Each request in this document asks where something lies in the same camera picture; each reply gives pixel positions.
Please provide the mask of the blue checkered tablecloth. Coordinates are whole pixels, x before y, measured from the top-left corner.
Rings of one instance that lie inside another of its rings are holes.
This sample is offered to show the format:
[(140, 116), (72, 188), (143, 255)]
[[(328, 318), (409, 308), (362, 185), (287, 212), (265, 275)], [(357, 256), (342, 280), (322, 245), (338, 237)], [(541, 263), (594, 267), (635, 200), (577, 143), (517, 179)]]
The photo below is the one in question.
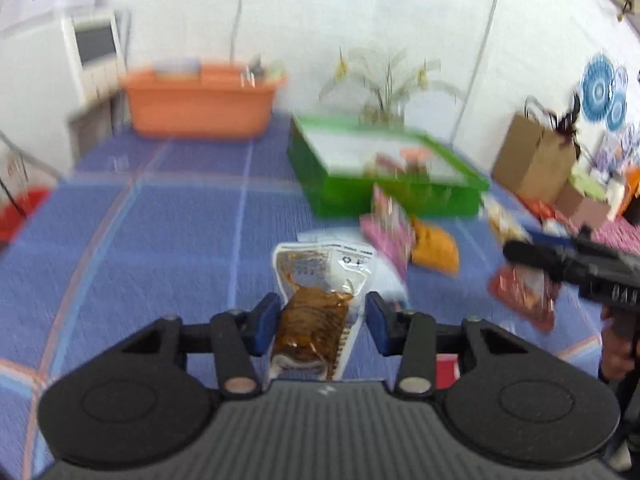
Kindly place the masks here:
[[(123, 131), (87, 155), (1, 254), (1, 470), (36, 478), (50, 464), (35, 422), (40, 394), (163, 314), (207, 321), (252, 306), (276, 284), (272, 248), (298, 232), (356, 226), (316, 218), (293, 174), (290, 118), (259, 140), (145, 140)], [(595, 373), (600, 307), (563, 287), (544, 336), (491, 298), (496, 242), (480, 217), (436, 219), (457, 240), (458, 278), (408, 274), (413, 307), (439, 321), (486, 316)]]

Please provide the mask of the glass vase with flowers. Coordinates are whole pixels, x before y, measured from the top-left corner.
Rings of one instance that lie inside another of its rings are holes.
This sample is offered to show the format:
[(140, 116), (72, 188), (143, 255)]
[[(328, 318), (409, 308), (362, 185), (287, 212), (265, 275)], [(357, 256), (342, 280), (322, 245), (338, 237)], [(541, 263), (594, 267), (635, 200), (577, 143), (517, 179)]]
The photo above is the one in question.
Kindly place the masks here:
[(332, 77), (318, 93), (318, 100), (326, 99), (344, 84), (359, 84), (369, 93), (359, 113), (362, 124), (386, 127), (405, 125), (406, 106), (418, 94), (439, 92), (454, 102), (463, 101), (465, 95), (455, 84), (433, 75), (442, 69), (439, 58), (424, 58), (417, 66), (406, 63), (407, 50), (391, 56), (368, 48), (340, 50)]

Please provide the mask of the white machine with screen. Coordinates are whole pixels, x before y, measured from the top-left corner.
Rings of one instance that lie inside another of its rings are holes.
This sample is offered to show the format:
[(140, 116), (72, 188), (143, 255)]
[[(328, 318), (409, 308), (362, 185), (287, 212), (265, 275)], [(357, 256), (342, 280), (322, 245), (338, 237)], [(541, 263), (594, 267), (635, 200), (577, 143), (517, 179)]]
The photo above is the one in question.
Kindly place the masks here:
[(62, 15), (1, 39), (1, 132), (59, 172), (112, 135), (126, 73), (113, 11)]

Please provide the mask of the pink cookie packet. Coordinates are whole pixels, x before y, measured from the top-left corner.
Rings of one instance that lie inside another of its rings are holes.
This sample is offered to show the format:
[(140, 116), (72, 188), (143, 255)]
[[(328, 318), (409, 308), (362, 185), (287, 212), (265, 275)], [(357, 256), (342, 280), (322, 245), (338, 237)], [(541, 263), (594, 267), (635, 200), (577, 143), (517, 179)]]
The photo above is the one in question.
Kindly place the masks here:
[(377, 184), (373, 187), (370, 212), (360, 217), (360, 230), (405, 278), (416, 236), (405, 209)]

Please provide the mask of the green cardboard box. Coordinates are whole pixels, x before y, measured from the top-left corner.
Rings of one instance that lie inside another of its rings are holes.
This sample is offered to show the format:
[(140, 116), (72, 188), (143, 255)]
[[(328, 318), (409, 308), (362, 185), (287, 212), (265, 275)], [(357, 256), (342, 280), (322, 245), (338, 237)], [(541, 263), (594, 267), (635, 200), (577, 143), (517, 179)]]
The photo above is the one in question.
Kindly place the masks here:
[[(428, 148), (427, 174), (406, 174), (403, 148)], [(486, 177), (416, 129), (366, 126), (354, 118), (292, 118), (288, 159), (312, 212), (355, 218), (370, 211), (377, 184), (407, 214), (473, 217), (489, 190)]]

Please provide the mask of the red white nuts box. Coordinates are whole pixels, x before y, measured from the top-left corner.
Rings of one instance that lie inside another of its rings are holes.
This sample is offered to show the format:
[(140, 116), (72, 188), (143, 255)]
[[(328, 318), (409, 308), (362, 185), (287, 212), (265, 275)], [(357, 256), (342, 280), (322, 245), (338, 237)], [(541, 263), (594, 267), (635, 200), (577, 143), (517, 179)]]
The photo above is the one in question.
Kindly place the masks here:
[(450, 388), (460, 378), (458, 356), (439, 353), (436, 356), (435, 386), (438, 390)]

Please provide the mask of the brown sauce snack packet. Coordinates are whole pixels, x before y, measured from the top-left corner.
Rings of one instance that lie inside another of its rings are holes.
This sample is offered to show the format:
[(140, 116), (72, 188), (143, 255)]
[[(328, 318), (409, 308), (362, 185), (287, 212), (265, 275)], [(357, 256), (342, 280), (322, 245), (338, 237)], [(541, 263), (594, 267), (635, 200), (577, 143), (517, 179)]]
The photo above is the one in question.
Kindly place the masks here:
[(352, 294), (326, 282), (330, 250), (320, 244), (281, 243), (271, 263), (284, 301), (271, 347), (268, 378), (294, 373), (339, 380), (363, 323)]

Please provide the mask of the dark purple plant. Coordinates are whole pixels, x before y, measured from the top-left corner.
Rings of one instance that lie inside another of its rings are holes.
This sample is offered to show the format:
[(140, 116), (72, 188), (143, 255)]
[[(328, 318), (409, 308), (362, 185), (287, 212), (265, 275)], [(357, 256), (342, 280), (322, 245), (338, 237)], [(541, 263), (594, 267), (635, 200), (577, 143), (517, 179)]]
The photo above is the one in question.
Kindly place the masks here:
[(562, 116), (555, 114), (552, 110), (547, 110), (551, 129), (563, 139), (563, 145), (566, 148), (570, 146), (574, 150), (576, 159), (582, 154), (582, 148), (577, 140), (576, 127), (581, 110), (582, 104), (580, 104), (580, 97), (576, 91), (572, 95), (572, 104)]

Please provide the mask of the brown paper bag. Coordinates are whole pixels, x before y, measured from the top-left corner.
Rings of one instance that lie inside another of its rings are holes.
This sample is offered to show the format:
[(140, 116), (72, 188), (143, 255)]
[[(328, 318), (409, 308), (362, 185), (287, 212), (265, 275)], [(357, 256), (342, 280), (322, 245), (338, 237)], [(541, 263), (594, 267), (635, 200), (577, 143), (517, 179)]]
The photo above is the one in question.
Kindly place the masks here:
[(500, 152), (491, 169), (492, 180), (523, 200), (540, 200), (553, 204), (567, 184), (577, 162), (574, 150), (551, 129), (548, 108), (539, 107), (541, 119), (529, 115), (527, 99), (524, 110), (513, 115)]

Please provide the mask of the cracker packet with barcode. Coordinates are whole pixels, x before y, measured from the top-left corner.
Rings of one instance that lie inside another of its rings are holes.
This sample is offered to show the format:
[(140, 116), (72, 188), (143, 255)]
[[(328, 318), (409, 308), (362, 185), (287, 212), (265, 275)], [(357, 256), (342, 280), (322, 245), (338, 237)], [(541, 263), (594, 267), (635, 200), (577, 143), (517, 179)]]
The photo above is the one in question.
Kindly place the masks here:
[(530, 242), (532, 240), (524, 226), (506, 208), (500, 205), (494, 196), (489, 194), (483, 196), (483, 210), (489, 229), (500, 246), (511, 240), (518, 240), (519, 242)]

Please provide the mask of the dark red jerky bag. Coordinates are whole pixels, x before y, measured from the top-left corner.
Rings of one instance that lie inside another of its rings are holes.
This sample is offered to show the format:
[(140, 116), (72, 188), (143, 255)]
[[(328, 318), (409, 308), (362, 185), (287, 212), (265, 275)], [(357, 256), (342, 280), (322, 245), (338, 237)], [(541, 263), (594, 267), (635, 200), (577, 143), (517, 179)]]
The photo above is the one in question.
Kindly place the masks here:
[(543, 270), (506, 264), (488, 282), (488, 292), (506, 307), (548, 333), (555, 323), (555, 303), (561, 284), (551, 281)]

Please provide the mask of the white plastic packet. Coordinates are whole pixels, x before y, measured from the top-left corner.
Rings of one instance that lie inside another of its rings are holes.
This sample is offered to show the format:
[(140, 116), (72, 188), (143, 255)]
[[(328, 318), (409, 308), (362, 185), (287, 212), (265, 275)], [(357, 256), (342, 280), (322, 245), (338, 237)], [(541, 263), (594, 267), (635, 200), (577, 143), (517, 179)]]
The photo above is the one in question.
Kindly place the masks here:
[(344, 290), (354, 296), (353, 311), (362, 313), (366, 296), (377, 292), (385, 301), (409, 300), (406, 282), (390, 259), (375, 249), (354, 226), (318, 229), (297, 234), (303, 244), (320, 244), (330, 250), (326, 282), (330, 289)]

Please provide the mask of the blue round wall ornament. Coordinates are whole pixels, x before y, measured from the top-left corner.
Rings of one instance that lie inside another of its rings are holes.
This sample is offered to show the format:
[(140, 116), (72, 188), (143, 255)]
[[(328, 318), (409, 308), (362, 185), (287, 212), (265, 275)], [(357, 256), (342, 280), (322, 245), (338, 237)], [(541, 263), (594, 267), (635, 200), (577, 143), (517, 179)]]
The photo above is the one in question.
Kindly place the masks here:
[(626, 125), (629, 78), (623, 65), (615, 65), (604, 53), (591, 58), (578, 90), (582, 116), (590, 124), (603, 124), (607, 132)]

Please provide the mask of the orange yellow snack packet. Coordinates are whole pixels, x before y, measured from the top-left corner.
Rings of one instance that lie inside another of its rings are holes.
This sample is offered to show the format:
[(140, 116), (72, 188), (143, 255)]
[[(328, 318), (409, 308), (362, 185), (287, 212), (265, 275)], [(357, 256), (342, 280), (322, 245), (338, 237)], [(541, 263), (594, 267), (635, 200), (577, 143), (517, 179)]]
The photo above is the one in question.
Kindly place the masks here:
[(454, 275), (460, 269), (460, 257), (456, 240), (436, 224), (410, 218), (414, 242), (411, 261), (417, 266), (440, 273)]

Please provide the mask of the orange plastic basin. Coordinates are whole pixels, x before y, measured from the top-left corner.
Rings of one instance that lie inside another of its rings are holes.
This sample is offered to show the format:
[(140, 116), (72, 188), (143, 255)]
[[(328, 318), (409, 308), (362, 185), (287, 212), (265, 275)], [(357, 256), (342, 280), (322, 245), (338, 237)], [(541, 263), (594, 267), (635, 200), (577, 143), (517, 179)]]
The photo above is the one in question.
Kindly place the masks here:
[(246, 65), (216, 63), (192, 74), (146, 68), (120, 78), (140, 136), (232, 141), (264, 134), (277, 92), (287, 82), (284, 70), (257, 77)]

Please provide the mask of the red plastic bucket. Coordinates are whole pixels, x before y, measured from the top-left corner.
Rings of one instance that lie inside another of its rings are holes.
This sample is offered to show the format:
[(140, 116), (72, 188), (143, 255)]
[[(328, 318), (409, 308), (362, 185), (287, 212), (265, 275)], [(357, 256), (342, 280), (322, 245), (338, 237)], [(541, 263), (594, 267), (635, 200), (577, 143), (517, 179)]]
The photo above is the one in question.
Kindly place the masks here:
[(44, 204), (50, 194), (50, 188), (32, 186), (14, 200), (17, 207), (12, 202), (7, 202), (1, 207), (0, 240), (2, 243), (11, 243), (17, 237), (26, 221)]

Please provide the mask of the orange peanut packet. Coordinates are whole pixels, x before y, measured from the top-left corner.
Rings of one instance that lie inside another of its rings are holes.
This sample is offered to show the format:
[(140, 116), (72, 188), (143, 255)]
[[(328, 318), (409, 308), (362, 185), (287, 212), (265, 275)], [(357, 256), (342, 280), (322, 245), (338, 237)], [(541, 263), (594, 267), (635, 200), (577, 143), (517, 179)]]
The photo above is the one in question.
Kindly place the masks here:
[(403, 148), (400, 157), (404, 161), (406, 174), (427, 174), (433, 152), (428, 148)]

